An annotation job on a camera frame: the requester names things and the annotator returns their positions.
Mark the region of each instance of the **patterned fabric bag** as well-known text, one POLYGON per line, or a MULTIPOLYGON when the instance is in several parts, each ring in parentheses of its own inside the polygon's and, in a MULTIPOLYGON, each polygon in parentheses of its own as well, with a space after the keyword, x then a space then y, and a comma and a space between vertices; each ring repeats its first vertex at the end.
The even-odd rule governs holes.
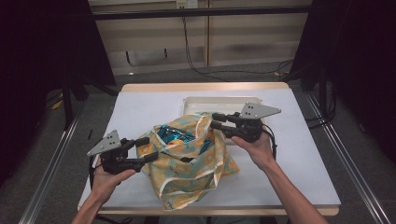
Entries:
POLYGON ((228 153, 221 131, 210 128, 212 117, 208 113, 185 115, 179 119, 154 126, 142 137, 149 137, 150 144, 136 149, 140 158, 159 151, 158 160, 146 164, 146 174, 155 193, 163 202, 163 209, 181 209, 201 200, 215 189, 222 176, 239 172, 228 153), (167 143, 163 130, 181 130, 190 133, 192 140, 179 139, 167 143))

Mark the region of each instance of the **person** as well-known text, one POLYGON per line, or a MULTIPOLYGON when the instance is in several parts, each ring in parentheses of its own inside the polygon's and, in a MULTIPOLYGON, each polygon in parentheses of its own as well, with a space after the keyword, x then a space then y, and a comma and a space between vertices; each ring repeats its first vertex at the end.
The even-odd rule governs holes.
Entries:
POLYGON ((99 209, 110 199, 116 186, 136 173, 135 170, 126 170, 117 175, 111 175, 103 170, 100 160, 96 164, 91 193, 79 208, 72 224, 92 223, 99 209))
MULTIPOLYGON (((272 154, 270 138, 266 133, 262 133, 260 139, 254 143, 248 143, 237 136, 233 136, 231 139, 245 149, 257 167, 268 176, 291 223, 328 223, 312 203, 291 183, 278 165, 272 154)), ((128 170, 118 175, 110 175, 99 166, 95 171, 92 192, 79 209, 72 223, 92 223, 97 211, 108 201, 114 188, 134 173, 135 171, 128 170)))

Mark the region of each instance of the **power outlet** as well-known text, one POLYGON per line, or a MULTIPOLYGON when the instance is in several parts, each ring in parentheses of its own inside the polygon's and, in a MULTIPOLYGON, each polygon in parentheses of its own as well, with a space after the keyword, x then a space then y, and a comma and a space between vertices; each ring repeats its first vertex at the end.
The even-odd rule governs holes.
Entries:
POLYGON ((177 0, 176 1, 176 8, 187 8, 187 0, 177 0))
POLYGON ((187 0, 187 8, 198 8, 198 0, 187 0))
POLYGON ((198 8, 198 0, 177 0, 176 8, 198 8))

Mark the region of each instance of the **forearm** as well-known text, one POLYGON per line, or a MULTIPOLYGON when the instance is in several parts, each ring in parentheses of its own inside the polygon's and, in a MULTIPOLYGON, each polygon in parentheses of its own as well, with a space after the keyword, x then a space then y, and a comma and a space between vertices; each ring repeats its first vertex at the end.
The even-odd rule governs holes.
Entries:
POLYGON ((103 204, 100 203, 97 198, 94 197, 94 195, 90 195, 79 209, 78 213, 72 221, 72 224, 92 223, 102 205, 103 204))
POLYGON ((273 161, 263 169, 293 224, 328 223, 273 161))

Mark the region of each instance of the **cable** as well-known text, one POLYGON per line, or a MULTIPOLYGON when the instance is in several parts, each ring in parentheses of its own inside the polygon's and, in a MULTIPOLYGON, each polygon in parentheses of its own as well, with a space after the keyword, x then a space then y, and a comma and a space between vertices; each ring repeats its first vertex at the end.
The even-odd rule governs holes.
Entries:
POLYGON ((327 108, 327 110, 328 110, 327 115, 320 115, 320 116, 316 116, 312 119, 305 119, 307 122, 318 120, 318 119, 323 119, 320 121, 319 124, 310 126, 310 127, 308 127, 308 129, 312 130, 317 127, 328 124, 328 123, 330 123, 330 121, 332 121, 332 119, 335 117, 335 108, 337 106, 336 93, 337 93, 337 91, 334 88, 334 85, 332 84, 332 94, 330 95, 330 104, 329 104, 329 107, 327 108))
POLYGON ((287 76, 282 77, 279 81, 288 83, 294 79, 300 78, 302 74, 308 73, 309 69, 315 65, 316 65, 315 60, 313 62, 308 62, 304 66, 298 68, 297 70, 290 72, 287 76))
POLYGON ((102 217, 102 216, 99 216, 99 215, 96 215, 95 219, 98 219, 98 220, 101 220, 101 221, 104 221, 104 222, 107 222, 107 223, 110 223, 110 224, 130 224, 133 221, 132 217, 127 217, 123 221, 117 222, 117 221, 114 221, 113 219, 110 219, 108 217, 102 217))
POLYGON ((47 105, 47 106, 45 107, 45 109, 48 109, 48 108, 50 108, 50 107, 52 107, 52 106, 58 104, 58 103, 61 102, 63 99, 64 99, 63 97, 60 97, 55 103, 50 104, 50 105, 47 105))
POLYGON ((232 221, 232 222, 228 222, 227 224, 234 224, 234 223, 241 223, 241 221, 243 221, 246 217, 242 217, 238 220, 232 221))
POLYGON ((279 75, 279 78, 278 78, 277 81, 280 81, 280 79, 281 79, 280 70, 281 70, 282 68, 286 67, 287 65, 289 65, 289 63, 291 63, 291 62, 293 62, 293 61, 294 61, 294 59, 288 60, 288 61, 284 61, 284 62, 281 62, 281 63, 277 66, 277 73, 278 73, 278 75, 279 75))
POLYGON ((90 157, 90 165, 88 166, 88 173, 90 175, 90 186, 91 186, 91 189, 93 187, 93 178, 94 178, 95 169, 96 169, 96 168, 93 167, 93 162, 94 162, 93 157, 90 157))
MULTIPOLYGON (((189 39, 187 38, 187 24, 186 24, 186 18, 185 18, 185 17, 182 17, 182 20, 183 20, 183 27, 184 27, 184 38, 185 38, 185 42, 186 42, 186 56, 187 56, 187 61, 188 61, 188 63, 189 63, 190 68, 191 68, 194 72, 196 72, 196 73, 198 73, 198 74, 200 74, 200 75, 202 75, 202 76, 205 76, 205 77, 213 77, 213 76, 210 76, 210 74, 215 74, 215 73, 250 73, 250 74, 261 74, 261 75, 264 75, 264 74, 271 74, 271 73, 277 72, 277 71, 279 71, 280 69, 286 67, 290 62, 293 61, 293 60, 287 60, 287 61, 281 62, 281 63, 278 65, 277 69, 272 70, 272 71, 267 71, 267 72, 253 72, 253 71, 240 71, 240 70, 219 70, 219 71, 213 71, 213 72, 202 72, 202 71, 199 71, 199 70, 196 69, 195 66, 193 65, 192 59, 191 59, 191 55, 190 55, 189 39)), ((226 79, 221 78, 221 77, 213 77, 213 78, 218 79, 218 80, 221 80, 221 81, 230 82, 229 80, 226 80, 226 79)))
POLYGON ((277 145, 276 145, 276 141, 275 141, 274 132, 272 131, 272 129, 268 125, 263 124, 263 126, 265 126, 269 130, 269 132, 268 132, 265 129, 262 129, 262 131, 264 133, 268 134, 268 136, 271 138, 271 141, 272 141, 272 144, 273 144, 272 145, 273 156, 274 156, 274 159, 276 160, 276 148, 277 148, 277 145))
POLYGON ((59 96, 62 94, 62 91, 57 92, 55 95, 51 96, 49 99, 46 100, 46 102, 53 100, 55 97, 59 96))

